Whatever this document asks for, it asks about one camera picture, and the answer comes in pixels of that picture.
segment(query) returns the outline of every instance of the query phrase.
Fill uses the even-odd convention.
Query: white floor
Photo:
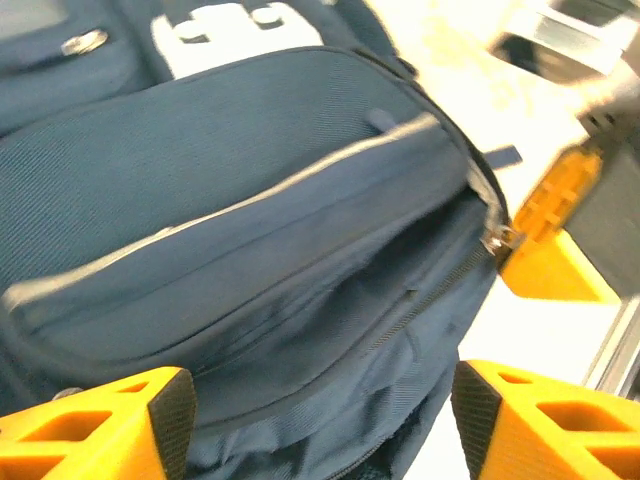
[[[520,1],[369,0],[401,53],[418,67],[427,92],[476,145],[490,151],[513,144],[519,150],[524,162],[499,172],[512,212],[559,150],[584,136],[576,112],[608,95],[606,82],[563,88],[486,53]],[[518,298],[498,280],[460,347],[461,357],[581,384],[617,310]],[[448,403],[406,478],[469,478]]]

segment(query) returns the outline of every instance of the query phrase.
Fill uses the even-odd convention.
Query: backpack
[[[0,414],[175,365],[188,479],[402,478],[495,279],[483,156],[359,0],[103,3],[156,85],[0,141]]]

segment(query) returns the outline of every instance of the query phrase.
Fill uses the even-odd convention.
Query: navy blue backpack
[[[90,3],[144,74],[0,140],[0,415],[175,365],[188,479],[402,478],[501,255],[484,158],[360,0]]]

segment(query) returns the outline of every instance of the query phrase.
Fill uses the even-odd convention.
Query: backpack fabric
[[[282,2],[257,26],[302,45],[215,61],[205,25],[204,68],[153,30],[203,3],[164,3],[109,2],[158,85],[0,141],[0,414],[177,365],[187,478],[400,479],[495,278],[495,177],[363,3]]]

